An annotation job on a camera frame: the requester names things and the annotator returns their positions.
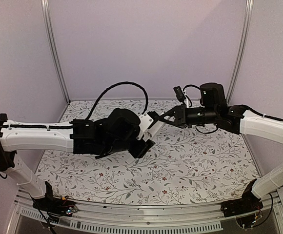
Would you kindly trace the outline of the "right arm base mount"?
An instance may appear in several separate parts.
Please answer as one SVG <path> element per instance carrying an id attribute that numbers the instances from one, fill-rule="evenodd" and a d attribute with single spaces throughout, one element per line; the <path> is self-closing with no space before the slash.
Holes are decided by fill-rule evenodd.
<path id="1" fill-rule="evenodd" d="M 232 199 L 221 203 L 221 211 L 223 212 L 224 217 L 241 215 L 263 208 L 261 199 L 254 196 L 251 192 L 255 181 L 256 179 L 252 180 L 247 185 L 241 198 Z"/>

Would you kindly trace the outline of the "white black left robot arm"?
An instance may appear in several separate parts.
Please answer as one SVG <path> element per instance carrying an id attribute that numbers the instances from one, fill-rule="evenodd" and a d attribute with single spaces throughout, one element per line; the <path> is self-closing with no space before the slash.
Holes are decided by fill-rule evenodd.
<path id="1" fill-rule="evenodd" d="M 54 150 L 96 159 L 128 151 L 142 158 L 154 145 L 147 133 L 154 123 L 148 114 L 116 108 L 97 121 L 74 119 L 54 124 L 29 124 L 8 119 L 0 114 L 0 172 L 14 179 L 48 212 L 58 207 L 52 187 L 38 178 L 17 154 L 19 150 Z"/>

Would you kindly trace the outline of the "white remote control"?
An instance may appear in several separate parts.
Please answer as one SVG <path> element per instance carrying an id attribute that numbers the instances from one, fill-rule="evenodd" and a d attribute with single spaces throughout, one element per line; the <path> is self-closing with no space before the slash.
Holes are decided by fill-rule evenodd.
<path id="1" fill-rule="evenodd" d="M 151 128 L 144 132 L 142 139 L 144 141 L 153 140 L 155 135 L 163 128 L 164 125 L 164 122 L 157 121 Z"/>

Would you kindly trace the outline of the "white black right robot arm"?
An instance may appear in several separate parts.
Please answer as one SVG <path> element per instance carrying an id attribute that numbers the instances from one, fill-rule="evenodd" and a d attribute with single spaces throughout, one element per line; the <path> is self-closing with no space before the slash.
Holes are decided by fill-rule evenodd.
<path id="1" fill-rule="evenodd" d="M 283 119 L 259 113 L 247 105 L 228 106 L 221 84 L 205 83 L 199 90 L 201 107 L 178 105 L 160 115 L 159 121 L 179 128 L 214 124 L 230 133 L 261 137 L 283 145 Z M 281 187 L 283 163 L 247 186 L 243 198 L 238 201 L 238 209 L 249 212 L 256 206 L 256 199 Z"/>

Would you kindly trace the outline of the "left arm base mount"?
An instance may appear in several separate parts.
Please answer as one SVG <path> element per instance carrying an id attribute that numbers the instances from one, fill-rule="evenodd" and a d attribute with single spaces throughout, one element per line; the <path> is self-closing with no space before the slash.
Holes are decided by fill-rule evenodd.
<path id="1" fill-rule="evenodd" d="M 42 198 L 32 198 L 33 207 L 41 211 L 47 212 L 52 216 L 72 216 L 78 211 L 76 202 L 70 200 L 69 196 L 54 197 L 52 186 L 49 182 L 45 182 L 46 193 Z"/>

